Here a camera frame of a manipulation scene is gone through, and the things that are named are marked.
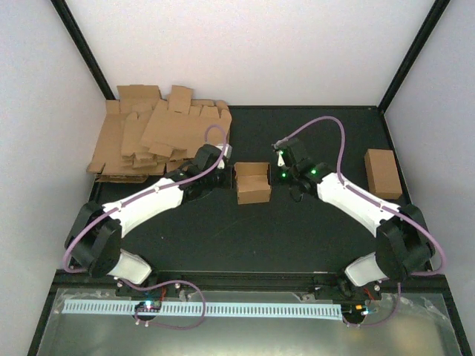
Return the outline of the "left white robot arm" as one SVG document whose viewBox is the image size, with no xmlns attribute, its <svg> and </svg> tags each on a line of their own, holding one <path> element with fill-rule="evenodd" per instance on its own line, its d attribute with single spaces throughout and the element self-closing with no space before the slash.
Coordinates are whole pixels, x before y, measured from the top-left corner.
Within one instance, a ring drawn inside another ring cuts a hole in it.
<svg viewBox="0 0 475 356">
<path fill-rule="evenodd" d="M 127 280 L 141 295 L 153 295 L 159 277 L 141 256 L 122 248 L 122 239 L 152 217 L 228 185 L 231 155 L 229 144 L 205 144 L 193 159 L 129 197 L 84 204 L 65 241 L 64 269 L 86 272 L 93 278 Z"/>
</svg>

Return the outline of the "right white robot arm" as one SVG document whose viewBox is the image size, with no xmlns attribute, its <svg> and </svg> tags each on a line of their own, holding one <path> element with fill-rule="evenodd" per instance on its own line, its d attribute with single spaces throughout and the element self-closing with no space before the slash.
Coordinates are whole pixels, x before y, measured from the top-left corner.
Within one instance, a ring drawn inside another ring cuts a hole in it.
<svg viewBox="0 0 475 356">
<path fill-rule="evenodd" d="M 281 140 L 273 148 L 281 182 L 338 208 L 376 238 L 375 251 L 351 262 L 339 277 L 342 297 L 356 298 L 365 285 L 378 280 L 402 282 L 435 254 L 416 206 L 400 207 L 382 200 L 340 177 L 328 164 L 315 163 L 299 139 Z"/>
</svg>

